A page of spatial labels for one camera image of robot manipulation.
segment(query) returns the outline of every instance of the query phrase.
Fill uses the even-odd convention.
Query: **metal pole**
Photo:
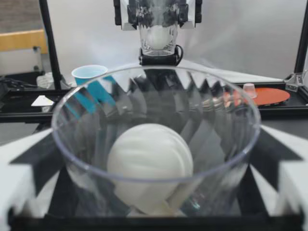
[[[306,5],[305,17],[298,47],[294,73],[302,73],[304,71],[307,49],[308,49],[308,2]]]
[[[49,49],[49,57],[51,63],[51,71],[54,81],[54,87],[56,90],[61,90],[61,79],[62,75],[59,68],[59,62],[56,52],[56,47],[53,38],[51,20],[49,15],[48,3],[47,0],[39,0],[40,11],[43,19],[43,23],[45,26],[45,31],[48,39],[48,49]]]

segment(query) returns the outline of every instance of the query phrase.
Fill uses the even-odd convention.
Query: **cup rim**
[[[102,170],[98,167],[95,167],[93,165],[87,164],[84,161],[80,160],[79,158],[77,158],[73,153],[71,153],[66,146],[64,145],[64,143],[61,141],[59,134],[58,134],[58,126],[57,126],[57,117],[60,113],[61,108],[64,106],[64,104],[66,103],[66,101],[72,97],[75,93],[77,93],[81,88],[85,87],[87,84],[94,82],[94,81],[98,81],[100,78],[102,77],[107,77],[110,76],[114,73],[118,73],[121,71],[128,71],[131,69],[142,69],[142,70],[147,70],[147,69],[169,69],[169,70],[185,70],[185,71],[192,71],[192,72],[199,72],[199,73],[203,73],[205,75],[210,74],[211,76],[215,77],[218,81],[221,80],[224,83],[226,83],[227,85],[231,86],[233,89],[237,90],[238,92],[240,92],[240,94],[242,96],[245,97],[245,100],[248,102],[248,104],[252,107],[252,111],[253,111],[253,115],[255,118],[256,123],[253,125],[255,132],[252,136],[252,139],[250,140],[250,142],[241,150],[238,152],[238,154],[234,157],[232,157],[231,159],[229,159],[227,162],[220,164],[216,167],[213,167],[211,169],[208,169],[206,171],[200,171],[196,174],[193,174],[190,177],[178,177],[178,178],[170,178],[170,179],[136,179],[136,178],[130,178],[130,177],[125,177],[125,176],[120,176],[117,174],[111,174],[108,173],[105,170]],[[76,165],[77,167],[83,169],[85,172],[88,172],[89,174],[93,174],[93,175],[97,175],[99,177],[102,178],[106,178],[106,179],[110,179],[110,180],[118,180],[118,181],[126,181],[126,182],[136,182],[136,183],[172,183],[172,182],[187,182],[187,181],[191,181],[191,180],[198,180],[199,178],[205,178],[208,177],[210,175],[214,175],[220,171],[223,171],[227,168],[230,168],[232,166],[234,166],[235,164],[239,163],[241,160],[243,160],[248,153],[251,151],[251,149],[253,148],[253,146],[255,145],[255,143],[258,140],[260,131],[261,131],[261,116],[260,116],[260,112],[258,110],[258,108],[255,106],[254,101],[249,97],[249,95],[243,91],[243,89],[241,89],[240,87],[226,81],[224,78],[217,76],[214,73],[211,73],[210,71],[203,71],[203,70],[198,70],[198,69],[192,69],[192,68],[186,68],[186,67],[170,67],[170,66],[142,66],[142,67],[129,67],[129,68],[124,68],[124,69],[119,69],[119,70],[115,70],[112,71],[104,76],[100,76],[97,78],[94,78],[90,81],[88,81],[85,84],[82,84],[78,87],[76,87],[75,89],[69,91],[61,100],[60,102],[57,104],[53,116],[52,116],[52,120],[51,120],[51,127],[52,127],[52,136],[57,144],[57,146],[59,147],[59,149],[61,150],[62,154],[64,155],[64,157],[69,161],[72,162],[74,165]]]
[[[83,68],[87,68],[87,67],[99,67],[102,69],[102,73],[99,74],[98,76],[91,76],[91,77],[81,77],[81,76],[77,76],[75,74],[76,71],[79,71],[80,69],[83,69]],[[75,68],[74,70],[72,70],[71,74],[73,77],[75,78],[80,78],[80,79],[92,79],[92,78],[97,78],[97,77],[100,77],[102,75],[105,75],[106,73],[108,72],[108,68],[103,66],[103,65],[97,65],[97,64],[90,64],[90,65],[84,65],[84,66],[80,66],[80,67],[77,67]]]

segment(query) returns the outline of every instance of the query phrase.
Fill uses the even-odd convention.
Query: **black base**
[[[179,45],[176,45],[174,54],[164,55],[164,56],[144,55],[142,53],[142,49],[140,48],[139,61],[140,61],[140,65],[142,66],[147,66],[147,65],[177,66],[181,62],[183,55],[184,55],[183,48]]]

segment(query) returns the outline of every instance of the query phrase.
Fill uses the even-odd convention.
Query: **white paper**
[[[52,106],[54,101],[48,99],[45,95],[40,95],[37,99],[31,104],[32,107],[44,107]]]

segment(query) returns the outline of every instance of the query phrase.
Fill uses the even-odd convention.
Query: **glass cup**
[[[137,0],[137,19],[144,55],[174,54],[178,36],[178,6],[175,0]]]
[[[77,215],[228,214],[260,132],[253,101],[239,87],[197,70],[138,67],[109,75],[117,76],[116,80],[102,76],[70,91],[52,118],[52,134],[82,208]],[[87,85],[97,81],[115,103],[96,101],[89,94]],[[91,112],[76,100],[76,94],[93,104]],[[142,124],[164,125],[181,136],[191,152],[192,176],[133,178],[108,172],[117,138]]]

